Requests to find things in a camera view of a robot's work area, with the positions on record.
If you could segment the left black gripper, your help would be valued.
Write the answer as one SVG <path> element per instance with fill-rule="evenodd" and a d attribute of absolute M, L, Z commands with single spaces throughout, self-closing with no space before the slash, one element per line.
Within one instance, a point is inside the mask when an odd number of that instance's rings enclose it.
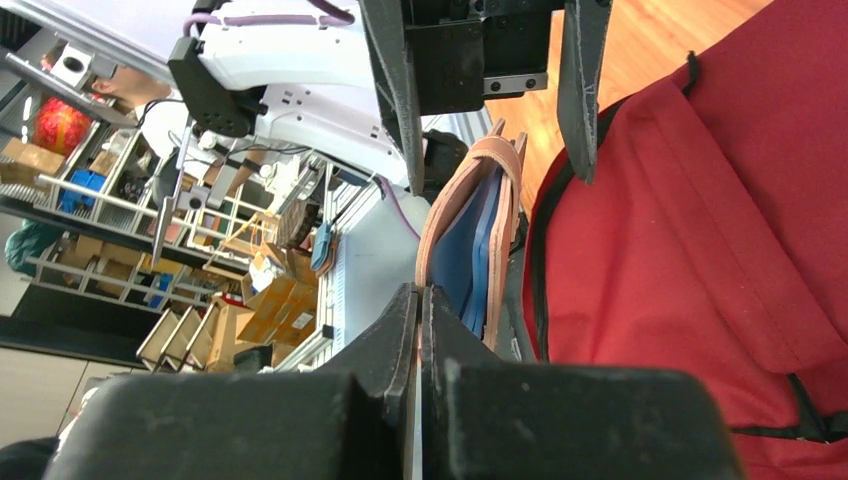
<path fill-rule="evenodd" d="M 425 178 L 421 112 L 476 111 L 487 100 L 545 89 L 551 17 L 563 6 L 557 120 L 575 175 L 590 183 L 610 1 L 360 2 L 392 95 L 412 195 L 422 194 Z"/>

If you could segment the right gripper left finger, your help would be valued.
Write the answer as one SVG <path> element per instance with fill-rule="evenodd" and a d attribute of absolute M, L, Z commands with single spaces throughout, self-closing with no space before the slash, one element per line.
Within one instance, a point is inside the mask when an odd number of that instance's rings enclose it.
<path fill-rule="evenodd" d="M 306 372 L 153 374 L 103 383 L 50 479 L 410 479 L 419 295 L 398 288 Z"/>

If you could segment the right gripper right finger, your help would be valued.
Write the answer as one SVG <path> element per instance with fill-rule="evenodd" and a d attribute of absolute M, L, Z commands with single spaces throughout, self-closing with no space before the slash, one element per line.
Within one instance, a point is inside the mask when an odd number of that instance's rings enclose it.
<path fill-rule="evenodd" d="M 421 295 L 427 479 L 741 479 L 718 409 L 668 370 L 510 363 Z"/>

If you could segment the brown leather wallet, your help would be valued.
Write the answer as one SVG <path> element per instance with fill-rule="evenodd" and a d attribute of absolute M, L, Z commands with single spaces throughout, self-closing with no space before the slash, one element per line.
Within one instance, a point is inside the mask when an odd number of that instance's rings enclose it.
<path fill-rule="evenodd" d="M 520 224 L 527 134 L 504 119 L 477 140 L 432 203 L 421 232 L 415 284 L 440 286 L 463 325 L 497 346 L 507 264 Z"/>

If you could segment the red backpack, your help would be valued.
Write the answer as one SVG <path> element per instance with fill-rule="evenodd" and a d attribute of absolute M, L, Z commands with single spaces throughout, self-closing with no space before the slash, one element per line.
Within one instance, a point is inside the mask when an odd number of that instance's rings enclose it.
<path fill-rule="evenodd" d="M 607 108 L 528 239 L 540 359 L 685 371 L 750 478 L 846 477 L 845 2 L 774 1 Z"/>

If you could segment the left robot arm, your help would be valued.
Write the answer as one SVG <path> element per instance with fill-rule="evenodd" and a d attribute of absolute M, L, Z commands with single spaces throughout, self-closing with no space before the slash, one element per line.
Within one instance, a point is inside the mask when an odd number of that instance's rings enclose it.
<path fill-rule="evenodd" d="M 421 118 L 480 110 L 546 85 L 562 11 L 557 121 L 572 172 L 592 181 L 608 1 L 199 1 L 167 65 L 191 114 L 228 137 L 308 145 L 425 183 Z"/>

